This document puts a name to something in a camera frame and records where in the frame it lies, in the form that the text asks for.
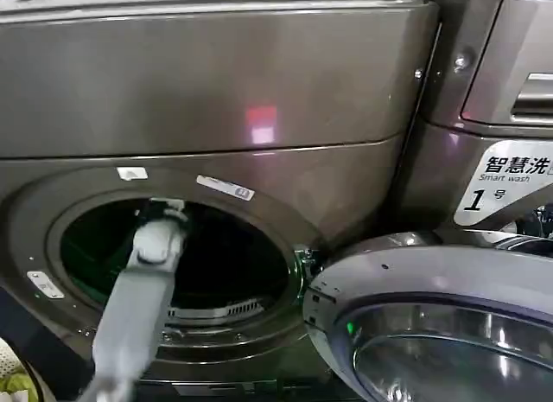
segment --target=door rim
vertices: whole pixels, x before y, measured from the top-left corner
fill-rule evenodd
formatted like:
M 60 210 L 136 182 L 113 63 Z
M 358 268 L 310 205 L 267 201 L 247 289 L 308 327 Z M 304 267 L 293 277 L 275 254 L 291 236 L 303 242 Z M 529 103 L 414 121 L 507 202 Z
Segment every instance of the door rim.
M 478 241 L 484 238 L 489 240 L 489 235 L 494 234 L 478 231 L 462 232 L 479 238 Z M 553 331 L 553 305 L 546 303 L 546 301 L 553 302 L 553 287 L 543 282 L 543 278 L 553 276 L 553 265 L 551 265 L 553 260 L 513 251 L 516 249 L 514 247 L 517 244 L 516 239 L 523 244 L 529 237 L 502 233 L 498 234 L 493 242 L 482 242 L 479 245 L 482 246 L 481 248 L 468 246 L 470 242 L 466 242 L 466 239 L 460 242 L 462 246 L 444 246 L 442 242 L 447 237 L 434 232 L 400 233 L 369 239 L 360 246 L 350 248 L 353 251 L 351 255 L 345 257 L 342 255 L 341 260 L 328 265 L 308 287 L 303 305 L 303 317 L 311 341 L 327 364 L 362 398 L 382 399 L 365 388 L 353 368 L 353 351 L 348 345 L 347 323 L 356 313 L 366 314 L 369 309 L 382 308 L 394 302 L 417 304 L 436 303 L 442 300 L 449 306 L 489 312 L 495 316 L 509 319 L 516 316 L 514 318 L 521 322 Z M 433 265 L 421 265 L 422 272 L 419 269 L 418 274 L 412 271 L 413 264 L 411 264 L 411 268 L 402 274 L 402 269 L 405 270 L 405 266 L 409 266 L 409 264 L 405 265 L 408 257 L 411 261 L 417 260 L 415 255 L 424 259 L 436 251 L 440 252 L 438 255 L 443 255 L 445 252 L 452 254 L 454 258 L 450 261 L 454 262 L 445 264 L 438 262 L 439 259 L 437 259 Z M 455 265 L 462 261 L 462 258 L 456 254 L 462 255 L 463 258 L 472 256 L 473 261 L 468 268 Z M 476 259 L 477 257 L 492 257 L 493 263 Z M 401 259 L 404 260 L 403 268 L 402 265 L 398 265 Z M 524 265 L 524 269 L 520 265 L 516 268 L 515 263 L 520 263 L 520 259 L 524 259 L 524 263 L 527 264 Z M 484 283 L 478 279 L 469 283 L 467 277 L 457 279 L 459 273 L 463 271 L 469 273 L 478 265 L 491 265 L 496 269 L 504 267 L 504 269 L 517 270 L 517 273 L 497 272 L 494 277 L 493 272 L 488 271 L 485 274 Z M 454 270 L 450 274 L 447 274 L 448 266 Z M 405 279 L 402 281 L 402 276 L 416 278 L 416 280 L 405 282 Z M 505 299 L 509 296 L 510 288 L 517 284 L 517 276 L 526 277 L 520 280 L 521 285 L 526 288 L 523 291 L 525 297 L 515 297 L 511 291 L 511 298 Z M 497 288 L 497 284 L 501 284 L 501 278 L 505 281 L 503 289 Z M 492 285 L 496 291 L 486 291 L 482 288 L 489 280 L 495 282 Z M 530 281 L 537 281 L 534 290 L 531 288 Z M 544 300 L 546 296 L 549 296 L 550 300 Z M 535 358 L 526 359 L 536 362 Z M 551 365 L 544 365 L 553 369 L 553 361 Z

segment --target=washing machine door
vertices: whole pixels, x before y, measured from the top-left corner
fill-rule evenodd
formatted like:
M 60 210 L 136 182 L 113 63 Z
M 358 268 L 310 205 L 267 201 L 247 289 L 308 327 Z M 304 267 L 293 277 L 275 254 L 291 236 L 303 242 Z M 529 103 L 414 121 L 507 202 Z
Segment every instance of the washing machine door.
M 303 316 L 365 400 L 550 399 L 551 257 L 552 241 L 509 233 L 372 239 L 313 280 Z

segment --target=door glass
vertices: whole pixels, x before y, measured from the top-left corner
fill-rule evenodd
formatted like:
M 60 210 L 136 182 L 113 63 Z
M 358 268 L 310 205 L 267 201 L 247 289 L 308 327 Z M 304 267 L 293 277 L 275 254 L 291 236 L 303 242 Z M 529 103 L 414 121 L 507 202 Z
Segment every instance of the door glass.
M 485 311 L 389 304 L 347 324 L 353 368 L 377 399 L 519 402 L 553 394 L 552 330 Z

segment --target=yellow object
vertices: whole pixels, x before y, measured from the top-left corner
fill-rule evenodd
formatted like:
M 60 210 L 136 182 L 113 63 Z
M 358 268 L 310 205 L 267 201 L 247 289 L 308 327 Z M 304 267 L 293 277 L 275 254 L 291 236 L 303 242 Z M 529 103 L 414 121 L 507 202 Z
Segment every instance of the yellow object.
M 0 380 L 0 392 L 13 393 L 27 390 L 29 402 L 38 402 L 38 393 L 31 377 L 26 373 L 13 373 Z

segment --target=screw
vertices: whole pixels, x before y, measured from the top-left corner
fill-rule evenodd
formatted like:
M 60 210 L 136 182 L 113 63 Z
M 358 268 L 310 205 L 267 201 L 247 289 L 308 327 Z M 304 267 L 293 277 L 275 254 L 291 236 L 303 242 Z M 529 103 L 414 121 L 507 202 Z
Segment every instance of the screw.
M 457 73 L 457 72 L 460 72 L 464 69 L 467 69 L 470 64 L 471 64 L 471 58 L 467 55 L 467 54 L 458 54 L 456 57 L 455 57 L 455 62 L 454 62 L 454 71 Z

